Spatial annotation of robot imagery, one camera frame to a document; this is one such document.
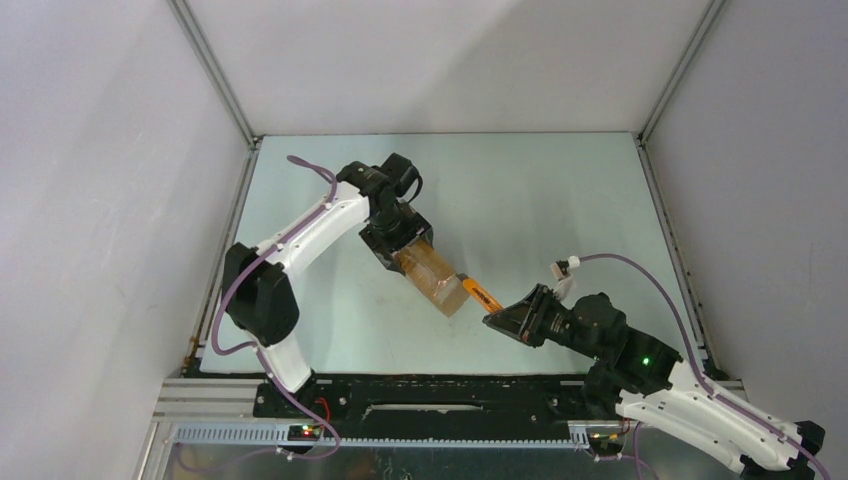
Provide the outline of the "brown cardboard express box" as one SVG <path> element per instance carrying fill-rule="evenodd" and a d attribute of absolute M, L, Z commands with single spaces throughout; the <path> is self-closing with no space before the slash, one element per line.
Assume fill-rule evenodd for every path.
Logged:
<path fill-rule="evenodd" d="M 456 269 L 425 239 L 395 254 L 402 272 L 445 317 L 452 317 L 469 298 Z"/>

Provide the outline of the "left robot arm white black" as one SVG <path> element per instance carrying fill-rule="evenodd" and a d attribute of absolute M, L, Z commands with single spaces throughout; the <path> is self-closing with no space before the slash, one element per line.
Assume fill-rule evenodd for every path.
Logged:
<path fill-rule="evenodd" d="M 317 173 L 328 192 L 301 217 L 269 239 L 249 247 L 232 245 L 225 254 L 220 306 L 213 325 L 229 317 L 248 339 L 223 348 L 211 332 L 213 350 L 221 356 L 242 347 L 255 349 L 258 360 L 279 389 L 278 404 L 292 416 L 304 416 L 316 403 L 307 383 L 313 370 L 304 358 L 294 329 L 300 309 L 292 283 L 325 250 L 358 225 L 361 239 L 389 271 L 407 276 L 400 253 L 418 241 L 431 243 L 432 227 L 405 200 L 419 194 L 423 180 L 406 157 L 391 154 L 382 164 L 354 161 L 333 173 L 298 156 L 288 161 Z"/>

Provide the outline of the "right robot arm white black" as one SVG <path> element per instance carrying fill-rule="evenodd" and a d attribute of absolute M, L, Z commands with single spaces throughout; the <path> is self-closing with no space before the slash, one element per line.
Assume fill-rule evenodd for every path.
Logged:
<path fill-rule="evenodd" d="M 704 376 L 674 348 L 628 325 L 604 293 L 564 306 L 538 284 L 486 315 L 488 327 L 530 347 L 550 341 L 593 360 L 581 387 L 585 411 L 652 426 L 743 479 L 812 479 L 824 430 L 753 407 Z"/>

